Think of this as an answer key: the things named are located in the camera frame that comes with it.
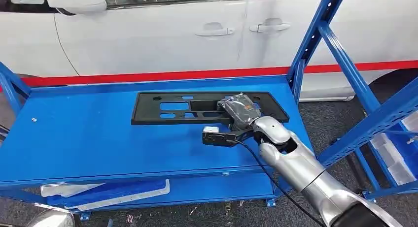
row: gray carpet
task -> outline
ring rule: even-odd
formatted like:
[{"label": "gray carpet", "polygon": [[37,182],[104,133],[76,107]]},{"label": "gray carpet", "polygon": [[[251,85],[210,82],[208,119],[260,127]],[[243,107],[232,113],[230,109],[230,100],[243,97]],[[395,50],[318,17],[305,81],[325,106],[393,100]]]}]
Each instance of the gray carpet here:
[{"label": "gray carpet", "polygon": [[[418,75],[418,70],[407,74],[396,71],[371,85],[380,100],[384,101],[408,81]],[[349,102],[306,102],[299,110],[311,138],[315,152],[326,149],[336,138],[342,136],[364,114],[356,99]],[[374,158],[365,153],[370,163]],[[333,165],[328,171],[352,190],[370,189],[371,186],[352,154]],[[381,170],[374,168],[381,184],[387,185]],[[300,195],[293,197],[311,213],[313,210]],[[393,215],[404,227],[418,226],[418,195],[393,195],[379,198],[378,205]],[[0,222],[25,225],[40,208],[0,199]],[[127,223],[127,215],[134,217]],[[103,211],[93,213],[91,220],[79,224],[81,227],[105,227],[109,218],[115,227],[301,227],[316,226],[285,197],[277,200],[277,207],[267,208],[264,201],[221,202],[197,205],[182,205],[135,209],[125,211]]]}]

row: red stripe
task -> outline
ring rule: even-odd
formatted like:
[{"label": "red stripe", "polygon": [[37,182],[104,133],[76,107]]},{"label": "red stripe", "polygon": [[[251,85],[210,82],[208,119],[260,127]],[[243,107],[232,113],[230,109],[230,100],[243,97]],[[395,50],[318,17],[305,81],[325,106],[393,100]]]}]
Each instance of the red stripe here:
[{"label": "red stripe", "polygon": [[[417,61],[377,62],[355,64],[358,70],[382,70],[400,68],[418,68]],[[249,77],[286,74],[290,67],[267,67],[267,68],[242,68],[201,70],[183,72],[159,72],[159,73],[135,73],[94,76],[71,76],[71,77],[33,77],[22,80],[29,86],[56,86],[71,84],[95,84],[95,83],[126,83],[126,82],[149,82],[166,80],[186,80],[204,78],[227,78]],[[305,73],[329,73],[341,71],[339,65],[310,65],[305,68]]]}]

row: robotic arm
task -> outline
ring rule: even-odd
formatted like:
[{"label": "robotic arm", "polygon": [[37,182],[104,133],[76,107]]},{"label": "robotic arm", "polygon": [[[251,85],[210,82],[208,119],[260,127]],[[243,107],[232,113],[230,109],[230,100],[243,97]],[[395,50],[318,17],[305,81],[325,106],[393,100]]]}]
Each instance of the robotic arm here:
[{"label": "robotic arm", "polygon": [[236,95],[218,104],[234,119],[230,129],[235,132],[205,133],[204,130],[203,142],[216,145],[221,141],[223,145],[232,146],[237,138],[248,138],[251,133],[259,144],[261,157],[302,193],[327,227],[401,226],[379,206],[356,195],[332,177],[295,133],[275,118],[261,116],[246,95]]},{"label": "robotic arm", "polygon": [[296,134],[273,117],[260,117],[252,127],[261,157],[302,193],[327,227],[401,226],[379,206],[332,177]]}]

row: white car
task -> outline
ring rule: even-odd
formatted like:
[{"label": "white car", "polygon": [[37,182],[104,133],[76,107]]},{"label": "white car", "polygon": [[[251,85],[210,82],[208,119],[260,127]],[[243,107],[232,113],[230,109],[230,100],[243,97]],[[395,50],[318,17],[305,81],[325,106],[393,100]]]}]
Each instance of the white car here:
[{"label": "white car", "polygon": [[[8,0],[0,61],[49,85],[286,74],[319,1]],[[331,28],[367,83],[418,67],[417,3],[342,2]],[[305,73],[301,100],[354,95],[323,42]]]}]

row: car door handle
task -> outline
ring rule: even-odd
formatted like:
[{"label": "car door handle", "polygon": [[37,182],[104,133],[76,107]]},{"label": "car door handle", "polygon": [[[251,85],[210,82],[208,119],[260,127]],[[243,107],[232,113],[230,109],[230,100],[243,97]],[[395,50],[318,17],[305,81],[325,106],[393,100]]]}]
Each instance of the car door handle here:
[{"label": "car door handle", "polygon": [[216,29],[216,30],[204,30],[201,32],[196,33],[197,36],[224,36],[230,35],[235,32],[233,28],[223,28],[223,29]]},{"label": "car door handle", "polygon": [[277,25],[262,25],[257,24],[249,27],[251,32],[278,32],[290,28],[290,24],[277,24]]}]

